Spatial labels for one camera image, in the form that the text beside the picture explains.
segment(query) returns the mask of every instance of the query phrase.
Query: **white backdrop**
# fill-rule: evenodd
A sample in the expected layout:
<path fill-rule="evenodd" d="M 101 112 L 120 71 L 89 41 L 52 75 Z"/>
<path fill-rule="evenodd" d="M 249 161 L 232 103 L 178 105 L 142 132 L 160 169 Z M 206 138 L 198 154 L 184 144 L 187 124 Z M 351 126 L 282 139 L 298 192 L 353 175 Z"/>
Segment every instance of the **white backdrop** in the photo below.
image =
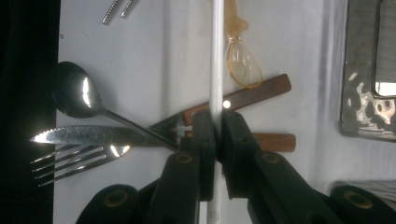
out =
<path fill-rule="evenodd" d="M 62 1 L 59 61 L 87 70 L 104 105 L 142 126 L 208 101 L 211 1 L 140 0 L 123 19 L 120 7 L 101 23 L 112 0 Z M 265 77 L 286 73 L 292 90 L 240 112 L 253 132 L 294 133 L 296 150 L 284 154 L 315 189 L 336 180 L 392 179 L 395 145 L 345 137 L 338 130 L 345 0 L 236 0 L 249 23 L 242 40 Z M 239 89 L 224 74 L 224 92 Z M 104 117 L 57 126 L 109 124 Z M 165 148 L 135 148 L 124 158 L 55 183 L 54 223 L 75 223 L 91 198 L 114 184 L 141 189 L 158 178 Z M 222 195 L 222 223 L 251 223 L 246 200 Z M 201 223 L 205 223 L 205 207 Z"/>

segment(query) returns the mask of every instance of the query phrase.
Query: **fork tines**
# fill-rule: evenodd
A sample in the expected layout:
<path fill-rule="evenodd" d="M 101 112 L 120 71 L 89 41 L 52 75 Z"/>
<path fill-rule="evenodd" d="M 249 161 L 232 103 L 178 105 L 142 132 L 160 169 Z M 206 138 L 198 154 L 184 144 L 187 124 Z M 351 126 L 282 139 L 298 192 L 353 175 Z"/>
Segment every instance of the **fork tines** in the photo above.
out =
<path fill-rule="evenodd" d="M 103 164 L 103 159 L 105 157 L 106 154 L 104 153 L 104 149 L 99 146 L 66 145 L 46 156 L 32 161 L 31 164 L 36 166 L 32 172 L 35 174 L 35 179 L 43 181 L 45 179 L 44 177 L 62 172 L 62 174 L 38 185 L 42 187 L 54 181 Z"/>

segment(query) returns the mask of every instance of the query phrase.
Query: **spoon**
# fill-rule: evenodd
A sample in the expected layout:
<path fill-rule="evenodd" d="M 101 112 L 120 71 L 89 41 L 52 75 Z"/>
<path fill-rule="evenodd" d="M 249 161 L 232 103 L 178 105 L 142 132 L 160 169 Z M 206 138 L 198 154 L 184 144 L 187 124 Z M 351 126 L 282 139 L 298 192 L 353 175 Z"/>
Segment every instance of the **spoon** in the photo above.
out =
<path fill-rule="evenodd" d="M 239 33 L 247 28 L 248 22 L 238 17 L 235 0 L 225 0 L 224 32 L 230 37 L 227 52 L 228 71 L 238 85 L 244 88 L 255 88 L 262 83 L 262 71 L 239 37 Z"/>
<path fill-rule="evenodd" d="M 126 125 L 160 146 L 173 151 L 178 146 L 162 136 L 104 108 L 99 91 L 84 69 L 70 62 L 58 63 L 52 70 L 51 96 L 58 110 L 69 117 L 86 119 L 98 115 Z"/>

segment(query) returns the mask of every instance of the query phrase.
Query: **black plastic part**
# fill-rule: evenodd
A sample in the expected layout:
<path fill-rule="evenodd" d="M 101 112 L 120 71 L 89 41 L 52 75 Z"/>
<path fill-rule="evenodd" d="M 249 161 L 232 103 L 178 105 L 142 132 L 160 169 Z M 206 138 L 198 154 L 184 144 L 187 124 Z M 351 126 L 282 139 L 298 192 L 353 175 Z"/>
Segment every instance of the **black plastic part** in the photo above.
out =
<path fill-rule="evenodd" d="M 219 161 L 230 198 L 247 198 L 253 184 L 253 155 L 261 151 L 242 115 L 227 111 L 222 116 Z"/>
<path fill-rule="evenodd" d="M 345 223 L 396 223 L 396 212 L 374 194 L 353 186 L 332 189 L 334 211 Z"/>
<path fill-rule="evenodd" d="M 191 151 L 201 156 L 200 201 L 213 198 L 216 161 L 216 136 L 208 110 L 195 112 L 192 117 Z"/>
<path fill-rule="evenodd" d="M 99 191 L 78 218 L 77 224 L 130 223 L 137 203 L 137 190 L 131 186 L 113 185 Z"/>
<path fill-rule="evenodd" d="M 151 182 L 144 188 L 140 189 L 138 193 L 138 202 L 134 207 L 134 211 L 131 215 L 130 223 L 143 224 L 148 216 L 149 204 L 152 199 L 152 195 L 157 188 L 159 179 Z"/>
<path fill-rule="evenodd" d="M 146 223 L 198 223 L 199 167 L 200 157 L 195 152 L 182 151 L 168 157 Z"/>
<path fill-rule="evenodd" d="M 276 223 L 259 189 L 254 189 L 247 199 L 247 211 L 253 224 Z"/>
<path fill-rule="evenodd" d="M 343 223 L 281 155 L 258 152 L 255 180 L 279 223 Z"/>

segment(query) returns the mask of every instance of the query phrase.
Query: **spoon handle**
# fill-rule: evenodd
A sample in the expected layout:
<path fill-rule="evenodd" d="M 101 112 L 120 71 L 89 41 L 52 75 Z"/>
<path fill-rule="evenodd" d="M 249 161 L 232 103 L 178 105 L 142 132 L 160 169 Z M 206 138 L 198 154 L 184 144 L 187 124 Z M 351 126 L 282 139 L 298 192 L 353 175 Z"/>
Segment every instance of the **spoon handle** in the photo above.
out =
<path fill-rule="evenodd" d="M 175 144 L 172 141 L 169 141 L 168 139 L 110 111 L 107 109 L 104 109 L 103 115 L 110 118 L 114 119 L 115 121 L 126 125 L 128 128 L 132 129 L 133 131 L 142 134 L 143 136 L 155 141 L 158 145 L 167 147 L 168 149 L 172 151 L 178 151 L 178 145 Z"/>

